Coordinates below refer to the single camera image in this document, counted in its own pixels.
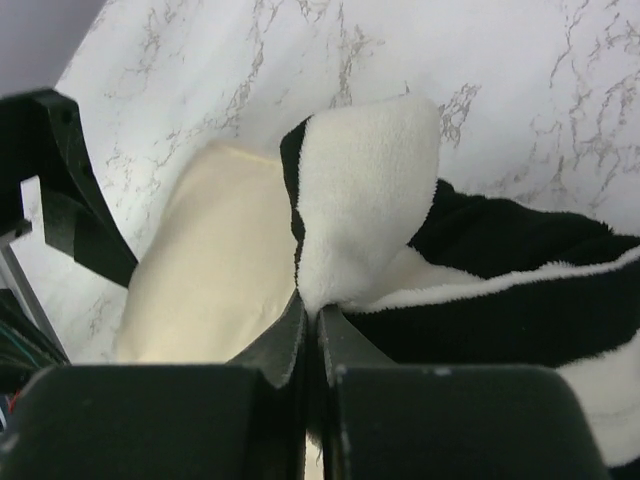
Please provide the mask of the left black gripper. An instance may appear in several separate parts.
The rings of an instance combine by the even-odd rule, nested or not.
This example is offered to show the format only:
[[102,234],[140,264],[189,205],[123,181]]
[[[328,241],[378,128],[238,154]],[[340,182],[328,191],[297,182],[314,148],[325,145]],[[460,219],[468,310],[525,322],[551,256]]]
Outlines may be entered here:
[[77,103],[53,89],[1,99],[1,428],[40,370],[69,362],[11,243],[28,235],[21,184],[38,178],[45,243],[126,288],[138,260],[94,175]]

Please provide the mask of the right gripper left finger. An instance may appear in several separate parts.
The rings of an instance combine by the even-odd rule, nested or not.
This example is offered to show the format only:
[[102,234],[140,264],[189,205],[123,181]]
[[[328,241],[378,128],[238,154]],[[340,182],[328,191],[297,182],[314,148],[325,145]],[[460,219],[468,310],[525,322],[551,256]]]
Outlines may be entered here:
[[8,479],[300,479],[306,316],[298,297],[224,364],[48,368],[4,435]]

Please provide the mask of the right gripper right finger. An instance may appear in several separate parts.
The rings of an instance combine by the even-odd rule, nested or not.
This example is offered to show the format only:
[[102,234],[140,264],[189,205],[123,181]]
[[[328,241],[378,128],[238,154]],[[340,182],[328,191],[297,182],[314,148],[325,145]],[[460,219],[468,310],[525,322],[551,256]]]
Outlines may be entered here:
[[400,366],[334,308],[316,323],[329,479],[604,479],[554,371]]

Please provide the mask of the black white striped pillowcase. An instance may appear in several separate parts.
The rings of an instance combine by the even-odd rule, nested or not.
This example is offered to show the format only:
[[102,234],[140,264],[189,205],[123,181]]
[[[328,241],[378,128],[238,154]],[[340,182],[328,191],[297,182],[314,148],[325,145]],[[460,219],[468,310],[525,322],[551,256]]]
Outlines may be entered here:
[[639,475],[639,240],[458,192],[440,115],[403,95],[307,117],[280,143],[310,317],[337,305],[393,360],[533,364],[572,387],[610,474]]

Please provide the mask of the cream pillow with bear print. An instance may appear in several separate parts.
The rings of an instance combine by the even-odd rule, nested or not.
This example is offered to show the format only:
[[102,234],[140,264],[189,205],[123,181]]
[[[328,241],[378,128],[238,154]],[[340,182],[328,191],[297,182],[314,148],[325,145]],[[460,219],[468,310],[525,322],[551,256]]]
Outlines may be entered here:
[[284,311],[295,247],[279,158],[207,145],[178,178],[134,271],[117,362],[233,358]]

